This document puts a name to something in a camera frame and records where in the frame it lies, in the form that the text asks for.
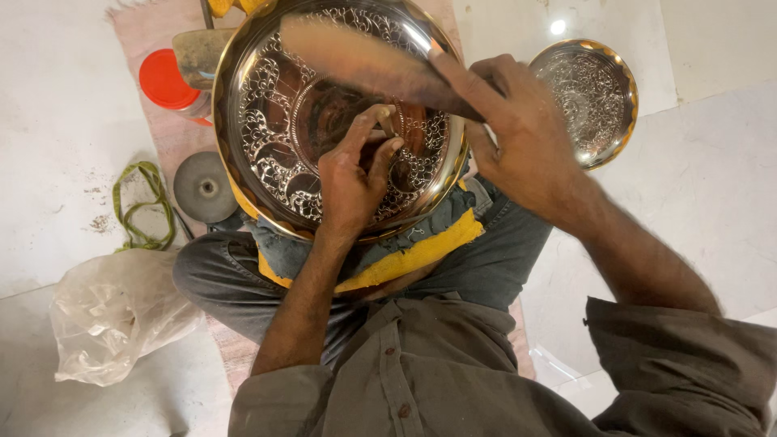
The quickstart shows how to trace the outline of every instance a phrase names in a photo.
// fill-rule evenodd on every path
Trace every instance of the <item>knee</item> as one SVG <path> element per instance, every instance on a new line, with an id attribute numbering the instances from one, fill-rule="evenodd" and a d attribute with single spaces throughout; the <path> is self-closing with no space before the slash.
<path id="1" fill-rule="evenodd" d="M 217 259 L 219 251 L 228 241 L 220 232 L 213 232 L 190 241 L 178 253 L 172 265 L 172 283 L 179 292 L 196 300 L 201 291 L 204 291 L 203 282 L 209 264 Z"/>

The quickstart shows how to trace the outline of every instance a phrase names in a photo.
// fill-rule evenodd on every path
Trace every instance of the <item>hand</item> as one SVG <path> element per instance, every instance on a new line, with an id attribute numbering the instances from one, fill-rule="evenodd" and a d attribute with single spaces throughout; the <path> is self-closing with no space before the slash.
<path id="1" fill-rule="evenodd" d="M 356 116 L 340 144 L 319 159 L 323 220 L 319 229 L 355 240 L 367 227 L 389 180 L 389 161 L 405 143 L 402 138 L 384 142 L 373 157 L 370 173 L 359 167 L 364 143 L 378 121 L 396 112 L 392 105 L 374 105 Z"/>
<path id="2" fill-rule="evenodd" d="M 485 118 L 466 122 L 479 172 L 512 201 L 565 229 L 574 222 L 578 194 L 592 182 L 577 164 L 560 111 L 543 84 L 509 54 L 466 71 L 434 49 L 431 64 Z"/>

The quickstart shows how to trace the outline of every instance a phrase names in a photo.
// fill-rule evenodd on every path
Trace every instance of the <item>jeans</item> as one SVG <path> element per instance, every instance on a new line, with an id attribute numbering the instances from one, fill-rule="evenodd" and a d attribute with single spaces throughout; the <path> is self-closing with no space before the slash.
<path id="1" fill-rule="evenodd" d="M 493 201 L 480 219 L 486 232 L 451 252 L 425 279 L 385 299 L 423 299 L 456 291 L 462 300 L 502 311 L 523 289 L 551 225 L 479 179 Z M 213 232 L 187 244 L 173 281 L 195 305 L 261 344 L 285 292 L 259 273 L 258 250 L 248 232 Z M 366 302 L 335 296 L 329 311 L 322 364 L 333 366 L 368 316 Z"/>

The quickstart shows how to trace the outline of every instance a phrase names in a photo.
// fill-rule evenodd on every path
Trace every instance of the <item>gray shirt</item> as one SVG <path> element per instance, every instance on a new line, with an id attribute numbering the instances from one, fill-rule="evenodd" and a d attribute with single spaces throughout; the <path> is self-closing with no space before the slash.
<path id="1" fill-rule="evenodd" d="M 247 379 L 229 435 L 763 435 L 777 330 L 589 299 L 587 325 L 619 391 L 588 420 L 517 374 L 509 314 L 458 293 L 376 306 L 334 372 Z"/>

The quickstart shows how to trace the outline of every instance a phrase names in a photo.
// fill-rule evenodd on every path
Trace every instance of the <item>plastic jar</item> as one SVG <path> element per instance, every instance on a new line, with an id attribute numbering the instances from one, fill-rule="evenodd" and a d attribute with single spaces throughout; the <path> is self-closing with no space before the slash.
<path id="1" fill-rule="evenodd" d="M 143 60 L 138 80 L 149 100 L 203 126 L 211 123 L 211 94 L 186 84 L 172 48 L 152 52 Z"/>

